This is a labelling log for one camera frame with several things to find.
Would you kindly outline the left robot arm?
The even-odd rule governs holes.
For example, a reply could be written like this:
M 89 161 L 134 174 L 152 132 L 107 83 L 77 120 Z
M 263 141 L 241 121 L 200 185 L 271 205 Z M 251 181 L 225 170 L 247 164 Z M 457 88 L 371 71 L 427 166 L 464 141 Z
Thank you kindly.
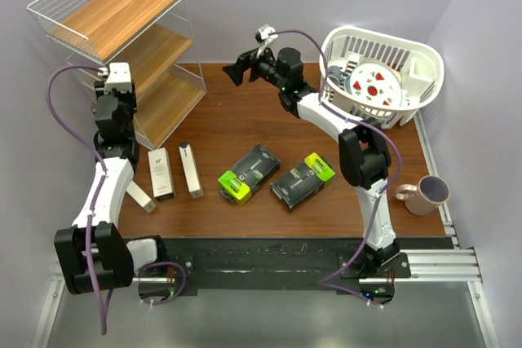
M 133 117 L 135 83 L 128 78 L 96 81 L 92 109 L 97 131 L 83 139 L 95 157 L 95 177 L 80 213 L 54 237 L 55 251 L 71 294 L 125 288 L 141 269 L 163 275 L 169 266 L 160 236 L 124 240 L 117 220 L 139 161 Z

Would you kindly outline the black green razor box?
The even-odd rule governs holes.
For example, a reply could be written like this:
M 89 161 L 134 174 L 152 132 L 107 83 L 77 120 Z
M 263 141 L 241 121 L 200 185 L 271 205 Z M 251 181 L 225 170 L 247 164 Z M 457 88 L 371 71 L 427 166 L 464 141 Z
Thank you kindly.
M 270 184 L 272 193 L 289 212 L 329 186 L 336 173 L 330 163 L 313 152 Z
M 244 205 L 280 165 L 281 160 L 258 143 L 218 178 L 219 193 L 229 202 Z

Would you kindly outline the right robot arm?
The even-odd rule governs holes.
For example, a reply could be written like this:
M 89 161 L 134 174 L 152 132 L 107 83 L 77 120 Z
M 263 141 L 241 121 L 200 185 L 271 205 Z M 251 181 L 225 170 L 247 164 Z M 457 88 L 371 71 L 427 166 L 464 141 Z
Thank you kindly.
M 247 51 L 223 71 L 236 86 L 245 72 L 250 81 L 261 78 L 275 86 L 287 112 L 337 141 L 340 171 L 356 190 L 364 226 L 362 243 L 349 262 L 359 263 L 371 276 L 383 276 L 400 254 L 387 202 L 389 151 L 395 144 L 375 119 L 361 120 L 323 100 L 305 80 L 301 54 L 294 48 L 285 47 L 278 54 L 269 49 Z

